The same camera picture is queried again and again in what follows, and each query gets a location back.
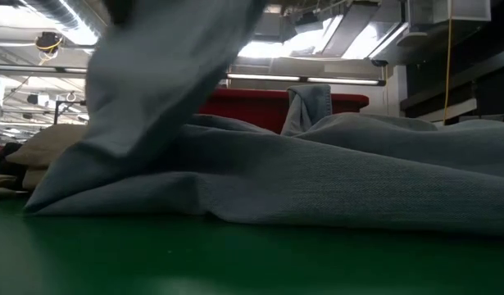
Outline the long ceiling light bar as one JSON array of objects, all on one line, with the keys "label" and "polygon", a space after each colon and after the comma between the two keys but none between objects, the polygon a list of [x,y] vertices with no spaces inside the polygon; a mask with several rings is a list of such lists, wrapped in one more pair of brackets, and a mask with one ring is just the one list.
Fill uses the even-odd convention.
[{"label": "long ceiling light bar", "polygon": [[[87,74],[86,68],[62,67],[62,66],[21,66],[0,64],[0,74],[2,75],[32,75],[52,78],[84,78]],[[379,79],[350,79],[350,78],[325,78],[310,76],[290,76],[290,75],[256,75],[226,73],[224,79],[240,80],[264,80],[279,82],[295,82],[304,84],[341,84],[357,86],[385,86],[385,80]]]}]

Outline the green table mat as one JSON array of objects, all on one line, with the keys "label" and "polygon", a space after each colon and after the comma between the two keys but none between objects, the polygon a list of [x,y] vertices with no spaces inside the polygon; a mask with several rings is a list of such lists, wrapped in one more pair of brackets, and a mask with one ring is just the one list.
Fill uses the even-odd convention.
[{"label": "green table mat", "polygon": [[504,240],[29,217],[0,201],[0,295],[504,295]]}]

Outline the red plastic laundry bin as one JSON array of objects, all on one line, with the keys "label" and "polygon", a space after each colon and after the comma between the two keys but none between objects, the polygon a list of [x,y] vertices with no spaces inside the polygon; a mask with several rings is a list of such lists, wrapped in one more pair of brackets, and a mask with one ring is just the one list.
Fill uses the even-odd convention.
[{"label": "red plastic laundry bin", "polygon": [[294,91],[218,88],[199,109],[203,115],[245,121],[279,134]]}]

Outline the corrugated silver ventilation duct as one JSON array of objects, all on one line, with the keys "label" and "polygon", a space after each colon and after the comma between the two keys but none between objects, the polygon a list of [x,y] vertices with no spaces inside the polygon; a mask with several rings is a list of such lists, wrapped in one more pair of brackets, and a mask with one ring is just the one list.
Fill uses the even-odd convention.
[{"label": "corrugated silver ventilation duct", "polygon": [[67,39],[93,45],[105,24],[85,0],[20,0],[33,13],[49,19]]}]

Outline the tan garment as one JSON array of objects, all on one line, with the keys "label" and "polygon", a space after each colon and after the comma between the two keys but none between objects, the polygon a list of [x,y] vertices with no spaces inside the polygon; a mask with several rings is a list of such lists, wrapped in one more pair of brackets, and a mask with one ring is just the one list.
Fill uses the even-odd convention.
[{"label": "tan garment", "polygon": [[77,143],[87,131],[87,125],[52,125],[34,135],[16,152],[6,157],[13,164],[26,168],[21,186],[33,191],[41,182],[49,166],[70,146]]}]

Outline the light blue denim garment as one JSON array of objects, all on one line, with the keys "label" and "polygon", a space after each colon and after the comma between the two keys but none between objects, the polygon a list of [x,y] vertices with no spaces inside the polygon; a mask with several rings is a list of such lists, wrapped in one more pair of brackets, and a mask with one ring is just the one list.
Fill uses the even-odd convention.
[{"label": "light blue denim garment", "polygon": [[89,61],[84,137],[25,211],[504,237],[504,122],[334,114],[327,85],[291,89],[279,134],[199,114],[267,2],[135,0]]}]

